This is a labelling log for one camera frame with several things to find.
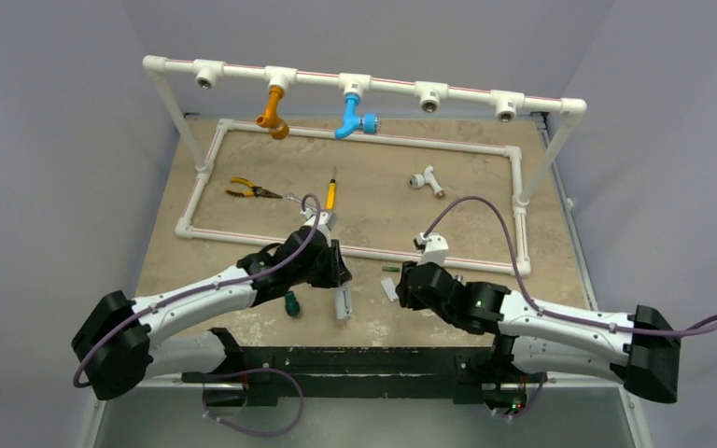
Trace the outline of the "white remote control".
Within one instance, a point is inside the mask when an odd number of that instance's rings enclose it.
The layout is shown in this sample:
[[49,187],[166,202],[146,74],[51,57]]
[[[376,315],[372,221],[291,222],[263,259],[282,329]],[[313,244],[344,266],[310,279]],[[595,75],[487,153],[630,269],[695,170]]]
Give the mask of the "white remote control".
[[353,302],[351,295],[351,285],[349,282],[336,287],[333,290],[335,318],[338,321],[346,321],[353,314]]

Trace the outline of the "green stubby screwdriver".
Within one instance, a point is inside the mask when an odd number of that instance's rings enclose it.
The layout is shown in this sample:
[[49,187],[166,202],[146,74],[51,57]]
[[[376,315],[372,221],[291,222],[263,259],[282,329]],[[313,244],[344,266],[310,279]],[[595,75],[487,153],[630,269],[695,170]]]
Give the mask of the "green stubby screwdriver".
[[287,316],[297,318],[301,315],[302,308],[293,291],[288,291],[284,296],[284,309]]

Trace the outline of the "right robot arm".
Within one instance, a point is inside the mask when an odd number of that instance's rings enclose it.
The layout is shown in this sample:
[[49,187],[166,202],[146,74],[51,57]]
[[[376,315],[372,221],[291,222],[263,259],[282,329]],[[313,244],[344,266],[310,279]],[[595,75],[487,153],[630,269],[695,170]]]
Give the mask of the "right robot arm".
[[500,380],[520,371],[562,371],[616,381],[653,402],[678,398],[682,343],[653,307],[595,313],[527,302],[504,285],[462,283],[432,262],[404,263],[395,291],[402,308],[429,310],[469,334],[493,335],[497,348],[487,354],[486,366]]

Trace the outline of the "yellow handled pliers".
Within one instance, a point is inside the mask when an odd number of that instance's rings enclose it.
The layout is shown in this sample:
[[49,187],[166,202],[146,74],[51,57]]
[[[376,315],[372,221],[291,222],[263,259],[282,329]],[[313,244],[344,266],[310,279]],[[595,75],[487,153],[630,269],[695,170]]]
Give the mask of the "yellow handled pliers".
[[268,198],[268,199],[283,199],[283,196],[270,191],[262,186],[258,186],[252,181],[235,176],[230,178],[230,184],[237,184],[244,186],[245,188],[243,190],[235,190],[226,188],[224,189],[224,192],[230,196],[243,198],[243,197],[255,197],[255,198]]

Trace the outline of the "yellow screwdriver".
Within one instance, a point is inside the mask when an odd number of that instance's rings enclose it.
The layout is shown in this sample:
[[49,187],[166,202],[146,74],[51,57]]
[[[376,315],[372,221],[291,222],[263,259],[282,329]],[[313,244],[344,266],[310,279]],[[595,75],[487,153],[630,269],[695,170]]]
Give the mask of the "yellow screwdriver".
[[332,211],[335,206],[335,198],[336,198],[336,190],[337,190],[337,170],[338,168],[336,166],[333,167],[331,178],[329,182],[328,192],[327,192],[327,198],[326,198],[326,207],[325,209],[327,211]]

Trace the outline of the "white PVC pipe frame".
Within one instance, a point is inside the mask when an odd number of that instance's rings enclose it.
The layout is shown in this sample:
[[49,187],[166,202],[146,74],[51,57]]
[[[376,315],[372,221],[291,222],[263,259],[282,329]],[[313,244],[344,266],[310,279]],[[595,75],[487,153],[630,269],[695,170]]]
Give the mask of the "white PVC pipe frame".
[[268,93],[270,87],[279,86],[285,91],[285,95],[291,87],[297,85],[335,88],[341,92],[343,100],[348,93],[359,95],[361,100],[364,94],[373,91],[404,94],[414,97],[418,101],[421,109],[427,113],[437,111],[444,100],[476,103],[488,106],[492,110],[494,118],[502,123],[507,123],[515,119],[521,111],[558,115],[563,119],[562,124],[557,129],[555,136],[547,144],[537,170],[530,179],[524,178],[523,155],[519,147],[468,144],[448,140],[392,136],[382,134],[380,131],[375,135],[364,134],[358,131],[346,139],[336,139],[334,137],[334,131],[288,125],[288,136],[484,154],[508,159],[511,165],[513,189],[512,211],[516,255],[514,261],[500,262],[462,258],[449,258],[446,261],[447,266],[452,268],[485,273],[507,273],[509,275],[520,273],[523,276],[531,273],[531,260],[527,238],[527,208],[535,192],[543,183],[546,176],[550,174],[556,156],[565,145],[567,138],[571,135],[573,129],[583,120],[587,110],[586,101],[578,98],[539,97],[516,91],[483,91],[464,87],[453,87],[446,83],[421,80],[402,81],[373,77],[367,74],[330,74],[302,71],[297,68],[283,66],[266,65],[260,67],[206,59],[169,59],[167,57],[154,55],[144,57],[142,64],[148,76],[155,84],[179,132],[181,141],[189,149],[196,171],[189,198],[186,200],[181,215],[174,227],[175,235],[183,239],[201,239],[256,246],[268,244],[273,240],[270,236],[198,228],[192,223],[198,203],[215,169],[215,162],[227,133],[230,131],[238,131],[268,134],[268,132],[256,125],[255,121],[220,119],[209,147],[202,148],[195,139],[189,124],[186,122],[184,114],[168,83],[167,78],[171,74],[192,75],[195,83],[204,90],[214,89],[218,82],[224,78],[236,77],[260,80],[266,83]]

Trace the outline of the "silver wrench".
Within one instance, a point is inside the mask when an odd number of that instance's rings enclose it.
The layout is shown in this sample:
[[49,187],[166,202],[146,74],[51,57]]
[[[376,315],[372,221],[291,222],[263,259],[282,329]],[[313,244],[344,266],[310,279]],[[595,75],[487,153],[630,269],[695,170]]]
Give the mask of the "silver wrench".
[[290,201],[297,203],[302,210],[306,210],[308,208],[308,205],[305,203],[305,201],[292,192],[288,192],[286,194],[286,198]]

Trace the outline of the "aluminium rail frame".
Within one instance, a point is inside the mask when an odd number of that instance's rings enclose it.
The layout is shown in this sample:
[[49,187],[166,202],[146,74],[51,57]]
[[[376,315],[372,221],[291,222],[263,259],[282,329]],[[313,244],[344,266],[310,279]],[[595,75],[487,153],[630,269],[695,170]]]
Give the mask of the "aluminium rail frame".
[[530,408],[528,390],[541,390],[553,371],[609,380],[646,399],[673,399],[673,347],[657,340],[653,309],[592,314],[537,301],[524,287],[462,281],[447,271],[445,240],[434,231],[415,238],[419,258],[403,262],[392,290],[404,309],[491,336],[487,348],[242,347],[224,328],[186,336],[209,318],[285,298],[298,285],[347,295],[351,275],[331,234],[333,215],[312,195],[300,206],[304,222],[284,242],[220,273],[154,296],[105,295],[72,339],[74,385],[111,400],[176,374],[203,387],[207,417],[230,404],[216,384],[232,381],[242,387],[238,406],[306,395],[449,398],[509,419]]

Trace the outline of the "white plastic faucet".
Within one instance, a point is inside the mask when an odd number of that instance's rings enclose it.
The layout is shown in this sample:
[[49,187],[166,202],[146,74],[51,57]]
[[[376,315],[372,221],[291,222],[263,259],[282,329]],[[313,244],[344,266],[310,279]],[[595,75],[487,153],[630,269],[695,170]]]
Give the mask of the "white plastic faucet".
[[432,165],[427,166],[422,174],[412,175],[408,180],[408,185],[411,189],[422,189],[429,186],[437,199],[445,197],[444,189],[435,177]]

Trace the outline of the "orange plastic faucet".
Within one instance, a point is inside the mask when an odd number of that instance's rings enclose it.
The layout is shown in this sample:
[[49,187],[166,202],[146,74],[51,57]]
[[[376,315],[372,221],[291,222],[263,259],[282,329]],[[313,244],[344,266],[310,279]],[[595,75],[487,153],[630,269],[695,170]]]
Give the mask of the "orange plastic faucet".
[[285,139],[289,134],[287,123],[278,115],[278,106],[283,99],[285,91],[279,86],[269,88],[268,102],[264,111],[257,116],[255,124],[265,129],[275,140]]

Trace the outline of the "blue plastic faucet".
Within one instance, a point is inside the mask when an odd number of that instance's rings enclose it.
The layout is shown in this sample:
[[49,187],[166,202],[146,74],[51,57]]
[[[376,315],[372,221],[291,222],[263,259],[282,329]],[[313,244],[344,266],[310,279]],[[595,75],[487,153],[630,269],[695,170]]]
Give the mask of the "blue plastic faucet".
[[358,131],[369,135],[378,134],[380,131],[381,120],[377,114],[367,113],[360,115],[357,112],[360,101],[360,96],[355,93],[348,93],[344,97],[342,124],[334,131],[334,137],[336,139],[346,139]]

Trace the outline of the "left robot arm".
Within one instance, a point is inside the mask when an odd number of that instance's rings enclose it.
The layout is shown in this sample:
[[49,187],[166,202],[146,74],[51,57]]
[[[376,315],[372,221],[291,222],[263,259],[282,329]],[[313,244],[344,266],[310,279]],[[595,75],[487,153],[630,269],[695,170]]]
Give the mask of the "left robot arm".
[[146,378],[169,373],[169,364],[175,372],[207,372],[228,382],[241,369],[237,352],[218,346],[205,360],[196,357],[181,367],[168,354],[169,341],[218,315],[284,298],[297,285],[339,289],[352,278],[339,241],[302,226],[285,242],[266,245],[186,287],[132,299],[113,291],[97,302],[72,339],[78,359],[73,384],[110,400]]

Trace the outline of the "white battery cover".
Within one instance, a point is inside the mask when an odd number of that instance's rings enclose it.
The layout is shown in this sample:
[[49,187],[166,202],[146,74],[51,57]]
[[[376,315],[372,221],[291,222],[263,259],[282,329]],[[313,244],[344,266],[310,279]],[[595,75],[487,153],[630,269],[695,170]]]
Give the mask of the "white battery cover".
[[380,284],[389,301],[396,302],[399,300],[399,296],[396,292],[396,285],[390,277],[382,278]]

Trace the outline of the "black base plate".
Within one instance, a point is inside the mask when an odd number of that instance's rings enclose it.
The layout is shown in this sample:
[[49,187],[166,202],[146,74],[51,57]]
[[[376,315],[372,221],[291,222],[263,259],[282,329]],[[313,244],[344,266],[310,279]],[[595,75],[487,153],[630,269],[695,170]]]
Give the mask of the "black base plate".
[[455,404],[508,406],[523,401],[525,373],[511,356],[483,347],[246,347],[212,373],[185,372],[202,385],[207,403],[227,406],[227,384],[248,406],[275,406],[281,398],[449,399]]

